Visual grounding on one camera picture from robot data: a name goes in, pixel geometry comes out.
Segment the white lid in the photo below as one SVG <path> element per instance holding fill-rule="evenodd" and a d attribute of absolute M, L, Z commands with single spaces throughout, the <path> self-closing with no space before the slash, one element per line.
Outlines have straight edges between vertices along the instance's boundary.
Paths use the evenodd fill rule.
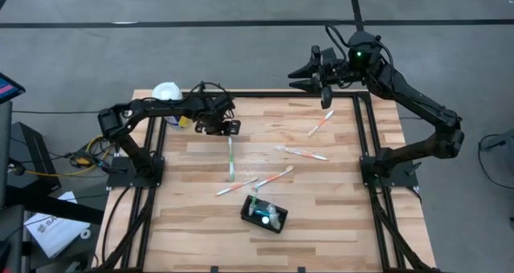
<path fill-rule="evenodd" d="M 169 82 L 157 85 L 153 89 L 152 97 L 159 100 L 181 100 L 182 94 L 175 83 Z"/>

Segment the black tray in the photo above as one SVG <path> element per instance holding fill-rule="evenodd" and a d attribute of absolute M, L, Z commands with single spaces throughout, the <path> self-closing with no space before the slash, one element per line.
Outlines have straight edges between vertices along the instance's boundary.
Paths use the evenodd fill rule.
<path fill-rule="evenodd" d="M 271 225 L 271 223 L 263 224 L 261 222 L 261 219 L 263 216 L 261 216 L 261 215 L 253 213 L 251 216 L 248 216 L 248 208 L 250 207 L 252 198 L 253 197 L 251 195 L 247 196 L 247 200 L 244 202 L 243 208 L 241 209 L 241 219 L 248 221 L 254 225 L 257 225 L 261 228 L 264 228 L 266 230 L 270 230 L 272 232 L 279 234 L 282 231 L 282 229 L 284 228 L 284 224 L 286 222 L 286 217 L 288 216 L 288 211 L 285 210 L 284 208 L 280 208 L 279 206 L 275 206 L 275 204 L 273 204 L 273 206 L 275 206 L 275 208 L 276 208 L 277 213 L 279 213 L 280 229 L 277 230 Z M 255 204 L 257 205 L 260 202 L 266 202 L 266 201 L 260 200 L 257 198 L 257 200 L 255 201 Z"/>

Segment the wooden table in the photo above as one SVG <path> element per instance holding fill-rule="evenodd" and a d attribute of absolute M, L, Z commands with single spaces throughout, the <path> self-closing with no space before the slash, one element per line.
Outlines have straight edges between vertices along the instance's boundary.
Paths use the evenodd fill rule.
<path fill-rule="evenodd" d="M 146 96 L 150 90 L 136 90 L 133 97 Z M 326 113 L 317 98 L 237 98 L 235 105 L 236 119 L 242 122 L 239 135 L 233 136 L 236 182 L 264 179 L 294 166 L 292 173 L 259 191 L 259 198 L 289 210 L 284 230 L 275 234 L 240 219 L 250 186 L 214 196 L 230 186 L 226 137 L 200 135 L 192 127 L 184 132 L 168 128 L 165 175 L 153 208 L 145 271 L 208 271 L 211 266 L 220 271 L 380 271 L 352 100 L 334 98 L 333 117 L 310 138 L 307 132 Z M 364 104 L 361 110 L 372 148 Z M 404 145 L 396 104 L 373 97 L 373 110 L 382 146 Z M 146 124 L 142 121 L 132 134 L 141 146 Z M 275 145 L 318 152 L 329 161 L 279 152 Z M 107 217 L 121 191 L 109 194 L 98 256 Z M 399 230 L 420 258 L 435 266 L 419 200 L 406 189 L 393 189 L 392 195 Z M 114 214 L 108 253 L 127 230 L 132 200 L 133 189 Z M 394 250 L 386 235 L 393 266 Z M 133 246 L 132 265 L 137 248 Z"/>

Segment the white paper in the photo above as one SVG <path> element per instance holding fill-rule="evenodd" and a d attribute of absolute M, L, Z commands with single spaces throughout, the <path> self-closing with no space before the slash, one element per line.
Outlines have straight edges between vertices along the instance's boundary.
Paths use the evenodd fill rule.
<path fill-rule="evenodd" d="M 59 199 L 77 203 L 73 192 L 66 192 Z M 48 258 L 57 256 L 80 235 L 80 232 L 86 230 L 91 225 L 87 222 L 72 221 L 53 216 L 49 217 L 50 215 L 37 213 L 25 221 L 26 228 L 45 254 L 47 254 Z"/>

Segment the gray concrete floor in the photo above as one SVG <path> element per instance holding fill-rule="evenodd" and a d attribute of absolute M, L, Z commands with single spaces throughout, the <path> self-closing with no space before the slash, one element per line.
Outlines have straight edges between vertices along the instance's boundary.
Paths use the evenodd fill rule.
<path fill-rule="evenodd" d="M 364 19 L 514 18 L 514 0 L 360 0 Z M 352 19 L 350 0 L 8 0 L 0 22 L 126 22 L 248 18 Z M 349 37 L 354 27 L 342 26 Z M 489 182 L 477 161 L 481 136 L 514 127 L 514 26 L 373 26 L 396 68 L 421 92 L 464 119 L 456 159 L 427 158 L 418 171 L 436 261 L 444 271 L 507 272 L 514 266 L 514 191 Z M 322 27 L 1 29 L 0 71 L 27 89 L 14 109 L 68 111 L 129 100 L 134 89 L 200 80 L 226 88 L 286 88 Z M 399 108 L 402 116 L 411 114 Z M 99 133 L 94 115 L 14 115 L 50 150 L 74 150 Z M 402 122 L 408 142 L 432 132 Z M 490 174 L 514 185 L 512 156 L 483 156 Z M 58 169 L 68 170 L 66 161 Z M 62 179 L 73 189 L 104 180 Z"/>

